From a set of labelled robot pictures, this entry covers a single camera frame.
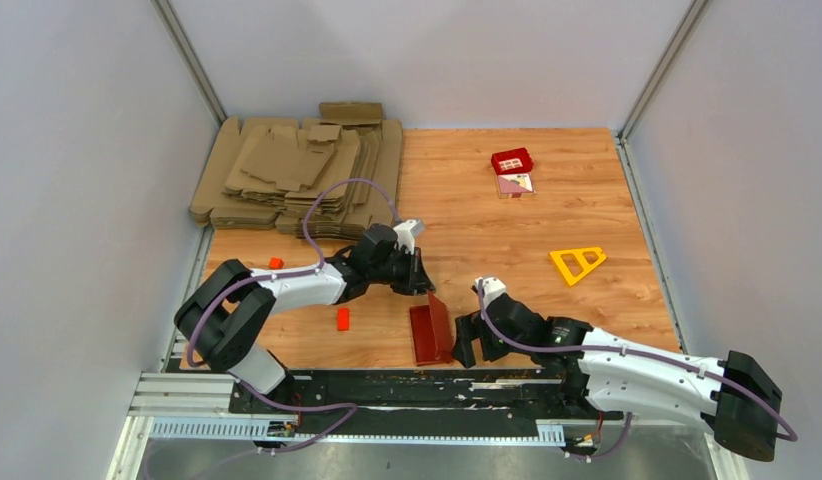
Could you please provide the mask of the red paper box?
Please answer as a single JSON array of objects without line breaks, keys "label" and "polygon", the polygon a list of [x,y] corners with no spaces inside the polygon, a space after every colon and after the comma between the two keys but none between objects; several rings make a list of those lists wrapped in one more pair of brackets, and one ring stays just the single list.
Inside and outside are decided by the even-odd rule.
[{"label": "red paper box", "polygon": [[453,361],[454,339],[446,304],[432,291],[427,303],[409,309],[414,362],[418,367],[449,364]]}]

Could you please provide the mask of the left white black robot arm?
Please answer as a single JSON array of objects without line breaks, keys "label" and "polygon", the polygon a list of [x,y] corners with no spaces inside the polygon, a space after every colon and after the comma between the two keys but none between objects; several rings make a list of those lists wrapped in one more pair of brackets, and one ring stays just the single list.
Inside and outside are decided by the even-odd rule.
[{"label": "left white black robot arm", "polygon": [[303,307],[348,303],[372,285],[404,296],[427,294],[434,285],[415,244],[423,230],[419,219],[375,224],[356,244],[308,267],[260,270],[227,260],[177,310],[174,325],[213,372],[245,381],[266,411],[283,412],[293,400],[292,376],[257,343],[266,320]]}]

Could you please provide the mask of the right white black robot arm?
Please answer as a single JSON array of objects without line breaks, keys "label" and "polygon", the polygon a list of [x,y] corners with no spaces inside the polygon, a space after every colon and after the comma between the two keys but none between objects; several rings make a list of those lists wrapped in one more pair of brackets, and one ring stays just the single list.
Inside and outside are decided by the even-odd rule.
[{"label": "right white black robot arm", "polygon": [[476,364],[511,353],[558,374],[558,403],[571,417],[592,409],[632,413],[700,428],[751,460],[775,458],[782,391],[750,355],[675,354],[627,341],[570,317],[543,317],[509,294],[485,295],[480,308],[455,320],[452,356]]}]

